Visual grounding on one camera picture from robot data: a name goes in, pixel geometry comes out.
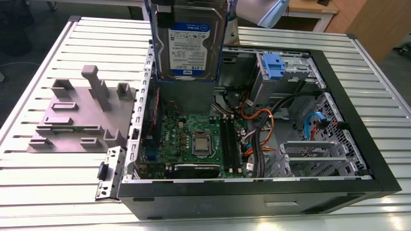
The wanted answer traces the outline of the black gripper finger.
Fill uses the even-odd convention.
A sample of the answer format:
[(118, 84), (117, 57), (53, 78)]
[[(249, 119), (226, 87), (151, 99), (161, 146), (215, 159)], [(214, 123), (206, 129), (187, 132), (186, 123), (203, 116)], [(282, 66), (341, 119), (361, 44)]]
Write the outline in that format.
[(170, 12), (157, 11), (157, 24), (159, 28), (173, 28), (175, 24), (174, 10)]

